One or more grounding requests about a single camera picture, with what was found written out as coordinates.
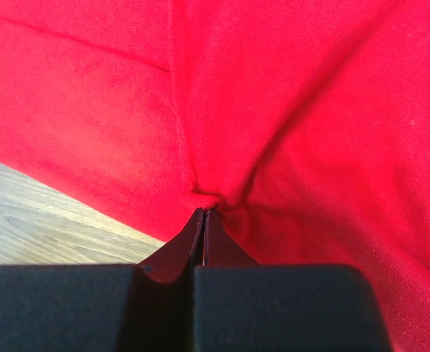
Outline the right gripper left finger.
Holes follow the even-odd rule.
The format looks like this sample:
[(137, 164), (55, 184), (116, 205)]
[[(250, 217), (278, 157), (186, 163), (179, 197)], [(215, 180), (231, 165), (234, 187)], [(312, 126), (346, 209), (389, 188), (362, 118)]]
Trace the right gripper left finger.
[(187, 351), (203, 225), (138, 264), (0, 265), (0, 351)]

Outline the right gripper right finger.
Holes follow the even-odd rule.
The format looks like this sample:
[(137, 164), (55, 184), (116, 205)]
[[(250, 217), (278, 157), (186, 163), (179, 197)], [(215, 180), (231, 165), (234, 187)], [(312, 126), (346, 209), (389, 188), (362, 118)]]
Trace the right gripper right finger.
[(207, 212), (194, 269), (196, 351), (389, 351), (373, 289), (350, 265), (260, 265)]

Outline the bright red t shirt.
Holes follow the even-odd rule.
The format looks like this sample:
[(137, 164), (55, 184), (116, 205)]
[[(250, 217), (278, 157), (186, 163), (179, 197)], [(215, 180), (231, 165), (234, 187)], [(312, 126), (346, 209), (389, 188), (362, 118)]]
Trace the bright red t shirt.
[(347, 263), (430, 351), (430, 1), (0, 1), (0, 162), (163, 241)]

